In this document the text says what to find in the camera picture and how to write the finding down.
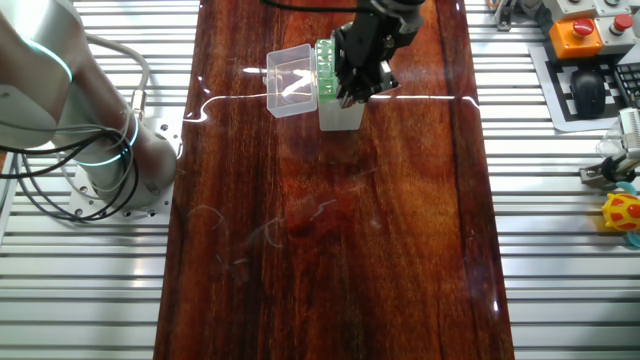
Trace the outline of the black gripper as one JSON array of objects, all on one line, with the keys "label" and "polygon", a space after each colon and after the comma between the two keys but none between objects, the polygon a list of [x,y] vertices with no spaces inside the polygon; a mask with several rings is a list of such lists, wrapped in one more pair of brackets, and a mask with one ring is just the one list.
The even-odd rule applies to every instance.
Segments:
[{"label": "black gripper", "polygon": [[340,103],[350,102],[354,69],[352,99],[356,102],[368,102],[372,96],[399,86],[387,62],[396,51],[396,23],[389,8],[375,0],[358,1],[357,5],[365,13],[357,13],[351,23],[336,28],[332,34],[338,75],[336,99]]}]

